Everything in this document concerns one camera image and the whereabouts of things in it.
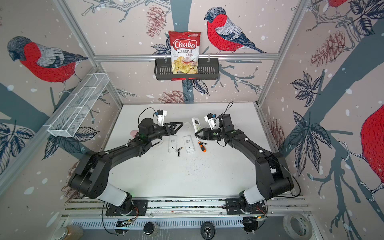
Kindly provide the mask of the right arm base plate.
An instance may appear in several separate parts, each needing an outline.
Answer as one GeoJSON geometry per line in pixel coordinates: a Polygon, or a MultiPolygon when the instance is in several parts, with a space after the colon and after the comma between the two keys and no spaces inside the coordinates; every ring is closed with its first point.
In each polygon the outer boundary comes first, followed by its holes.
{"type": "Polygon", "coordinates": [[[225,199],[222,206],[228,215],[266,215],[267,207],[264,201],[249,204],[244,198],[225,199]]]}

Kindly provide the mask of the white battery cover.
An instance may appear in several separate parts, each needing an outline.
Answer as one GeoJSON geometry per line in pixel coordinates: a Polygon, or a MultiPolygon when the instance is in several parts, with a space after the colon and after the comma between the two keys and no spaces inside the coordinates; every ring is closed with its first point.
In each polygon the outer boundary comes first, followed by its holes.
{"type": "Polygon", "coordinates": [[[183,124],[183,127],[182,127],[182,129],[185,130],[185,131],[187,131],[187,130],[189,130],[191,128],[192,128],[192,125],[189,122],[185,122],[183,124]]]}

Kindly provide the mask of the orange black screwdriver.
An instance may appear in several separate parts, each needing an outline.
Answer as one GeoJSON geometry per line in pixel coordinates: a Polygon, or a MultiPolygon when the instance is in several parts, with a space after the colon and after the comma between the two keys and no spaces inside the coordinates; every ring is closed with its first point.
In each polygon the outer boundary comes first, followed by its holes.
{"type": "Polygon", "coordinates": [[[199,146],[200,146],[201,150],[203,151],[203,153],[205,153],[207,151],[207,149],[206,149],[207,144],[204,142],[201,142],[201,141],[199,141],[198,143],[199,143],[199,146]]]}

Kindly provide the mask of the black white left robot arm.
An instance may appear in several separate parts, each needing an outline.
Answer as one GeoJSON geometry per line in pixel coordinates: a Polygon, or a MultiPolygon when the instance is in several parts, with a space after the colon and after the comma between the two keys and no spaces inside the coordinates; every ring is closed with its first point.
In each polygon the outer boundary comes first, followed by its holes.
{"type": "Polygon", "coordinates": [[[69,180],[69,187],[90,199],[98,199],[128,214],[132,210],[132,195],[109,183],[110,170],[117,165],[148,152],[152,141],[173,136],[184,124],[170,122],[159,126],[153,119],[139,123],[139,132],[128,143],[103,152],[87,152],[69,180]]]}

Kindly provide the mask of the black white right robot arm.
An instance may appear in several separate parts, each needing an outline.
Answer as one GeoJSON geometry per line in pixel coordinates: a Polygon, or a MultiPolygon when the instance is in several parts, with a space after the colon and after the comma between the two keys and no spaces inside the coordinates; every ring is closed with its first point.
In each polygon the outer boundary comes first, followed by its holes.
{"type": "Polygon", "coordinates": [[[282,154],[263,149],[250,140],[243,131],[236,130],[229,114],[222,114],[218,119],[218,128],[202,128],[195,133],[195,136],[203,141],[224,141],[254,164],[256,185],[239,194],[240,209],[243,212],[250,213],[257,203],[294,188],[294,179],[282,154]]]}

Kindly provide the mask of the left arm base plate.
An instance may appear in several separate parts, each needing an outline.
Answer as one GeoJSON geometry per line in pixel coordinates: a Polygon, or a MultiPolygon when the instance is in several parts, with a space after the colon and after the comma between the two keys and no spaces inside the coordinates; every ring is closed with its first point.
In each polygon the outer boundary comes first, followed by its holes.
{"type": "Polygon", "coordinates": [[[115,206],[108,203],[106,207],[107,217],[125,217],[125,216],[145,216],[148,200],[131,200],[130,203],[123,203],[121,206],[115,206]]]}

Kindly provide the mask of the white remote control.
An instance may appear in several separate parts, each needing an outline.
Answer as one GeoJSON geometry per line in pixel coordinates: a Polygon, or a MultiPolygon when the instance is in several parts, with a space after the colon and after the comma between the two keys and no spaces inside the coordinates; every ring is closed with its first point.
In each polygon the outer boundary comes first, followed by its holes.
{"type": "Polygon", "coordinates": [[[195,132],[196,133],[199,132],[202,129],[200,120],[198,118],[192,118],[192,122],[193,122],[195,132]]]}
{"type": "Polygon", "coordinates": [[[192,140],[191,135],[184,136],[183,141],[184,141],[185,149],[186,149],[187,153],[188,154],[193,153],[195,151],[195,148],[193,145],[193,140],[192,140]]]}
{"type": "Polygon", "coordinates": [[[172,135],[169,137],[168,152],[175,153],[177,151],[178,136],[172,135]]]}

